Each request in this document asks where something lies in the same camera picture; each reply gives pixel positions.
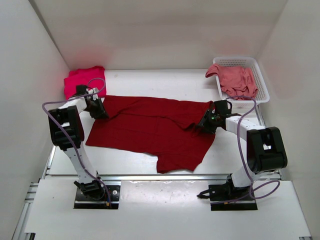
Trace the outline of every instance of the black mounting plate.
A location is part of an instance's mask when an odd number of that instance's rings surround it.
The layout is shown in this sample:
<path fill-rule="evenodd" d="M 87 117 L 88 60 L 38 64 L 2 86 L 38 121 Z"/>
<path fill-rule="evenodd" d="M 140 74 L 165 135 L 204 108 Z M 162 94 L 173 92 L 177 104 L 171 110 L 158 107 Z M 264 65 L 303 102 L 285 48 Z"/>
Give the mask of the black mounting plate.
<path fill-rule="evenodd" d="M 111 198 L 111 208 L 107 206 L 105 198 L 95 200 L 85 196 L 79 188 L 76 189 L 74 206 L 75 209 L 118 209 L 120 199 L 120 185 L 107 185 Z"/>
<path fill-rule="evenodd" d="M 219 192 L 221 190 L 221 184 L 220 185 L 209 185 L 209 190 L 211 193 L 213 192 Z M 232 200 L 241 197 L 241 195 L 235 197 L 229 197 L 228 195 L 216 195 L 211 194 L 210 195 L 210 201 L 211 202 L 219 202 L 219 201 L 227 201 Z M 211 204 L 211 211 L 247 211 L 247 210 L 258 210 L 257 202 L 256 200 L 252 199 L 250 196 L 246 196 L 241 200 L 238 200 L 236 202 L 230 202 L 228 204 Z"/>

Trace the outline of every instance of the pink cloth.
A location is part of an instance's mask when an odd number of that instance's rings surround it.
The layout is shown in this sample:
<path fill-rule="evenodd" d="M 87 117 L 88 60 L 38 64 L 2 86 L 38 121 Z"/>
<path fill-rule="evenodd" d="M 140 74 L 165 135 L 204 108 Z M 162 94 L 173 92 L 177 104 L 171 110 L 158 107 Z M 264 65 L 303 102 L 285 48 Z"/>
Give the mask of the pink cloth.
<path fill-rule="evenodd" d="M 205 74 L 206 78 L 212 75 L 218 75 L 221 90 L 230 97 L 247 96 L 255 98 L 258 88 L 255 83 L 251 68 L 242 66 L 220 66 L 213 64 Z M 244 97 L 238 97 L 238 100 L 248 100 Z"/>
<path fill-rule="evenodd" d="M 105 78 L 105 68 L 103 66 L 94 66 L 88 69 L 78 69 L 69 72 L 69 77 L 64 79 L 64 95 L 65 99 L 69 99 L 76 93 L 76 85 L 87 85 L 91 79 Z M 98 88 L 99 90 L 104 86 L 101 80 L 94 80 L 90 83 L 91 88 Z M 107 94 L 107 88 L 105 87 L 98 96 L 103 98 Z"/>

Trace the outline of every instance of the white plastic basket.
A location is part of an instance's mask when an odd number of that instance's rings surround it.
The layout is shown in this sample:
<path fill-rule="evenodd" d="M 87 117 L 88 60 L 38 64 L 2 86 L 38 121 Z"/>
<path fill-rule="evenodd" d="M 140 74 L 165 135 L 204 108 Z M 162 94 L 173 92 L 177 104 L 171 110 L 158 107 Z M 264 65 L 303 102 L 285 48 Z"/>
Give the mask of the white plastic basket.
<path fill-rule="evenodd" d="M 258 105 L 269 101 L 270 96 L 264 78 L 262 77 L 258 63 L 254 58 L 247 56 L 219 56 L 213 59 L 213 63 L 224 67 L 241 66 L 244 68 L 251 68 L 256 87 L 258 88 L 258 93 L 255 97 L 256 104 Z M 229 97 L 225 92 L 221 91 L 219 77 L 217 75 L 214 75 L 214 77 L 218 85 L 220 98 L 225 99 Z M 228 99 L 228 101 L 232 101 L 232 106 L 235 109 L 250 109 L 254 105 L 251 100 L 235 100 L 231 98 Z"/>

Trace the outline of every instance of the white wall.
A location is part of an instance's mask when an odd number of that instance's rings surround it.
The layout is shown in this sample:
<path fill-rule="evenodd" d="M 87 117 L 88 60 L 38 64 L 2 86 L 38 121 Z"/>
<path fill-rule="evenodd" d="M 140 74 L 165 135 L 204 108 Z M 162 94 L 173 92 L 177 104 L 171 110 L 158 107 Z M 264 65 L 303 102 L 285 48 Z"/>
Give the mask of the white wall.
<path fill-rule="evenodd" d="M 320 1 L 289 0 L 258 59 L 270 94 L 261 105 L 285 143 L 288 167 L 314 239 L 320 239 Z"/>
<path fill-rule="evenodd" d="M 9 240 L 52 147 L 42 102 L 69 69 L 26 0 L 0 1 L 0 240 Z"/>
<path fill-rule="evenodd" d="M 32 0 L 71 69 L 204 69 L 255 56 L 287 0 Z"/>

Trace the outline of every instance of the clothing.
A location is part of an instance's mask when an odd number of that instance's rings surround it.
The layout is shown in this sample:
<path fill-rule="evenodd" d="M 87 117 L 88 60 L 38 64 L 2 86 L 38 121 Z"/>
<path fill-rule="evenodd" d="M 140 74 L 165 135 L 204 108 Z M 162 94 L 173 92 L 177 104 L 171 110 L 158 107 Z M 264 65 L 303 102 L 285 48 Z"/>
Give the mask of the clothing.
<path fill-rule="evenodd" d="M 109 119 L 97 119 L 86 145 L 158 156 L 159 173 L 193 171 L 215 135 L 195 128 L 212 102 L 155 97 L 106 96 Z"/>
<path fill-rule="evenodd" d="M 255 98 L 257 96 L 258 88 L 252 70 L 249 67 L 220 66 L 215 63 L 209 67 L 205 77 L 209 78 L 212 75 L 219 76 L 221 90 L 230 97 L 247 96 Z M 239 97 L 237 99 L 248 100 L 244 97 Z"/>
<path fill-rule="evenodd" d="M 88 69 L 78 69 L 75 71 L 70 71 L 69 76 L 64 79 L 64 95 L 65 99 L 69 99 L 72 95 L 76 93 L 77 85 L 87 85 L 91 79 L 105 78 L 105 68 L 103 66 L 94 66 Z M 90 83 L 91 88 L 102 89 L 104 86 L 101 80 L 93 80 Z M 105 87 L 99 94 L 99 97 L 104 97 L 107 94 L 107 87 Z"/>

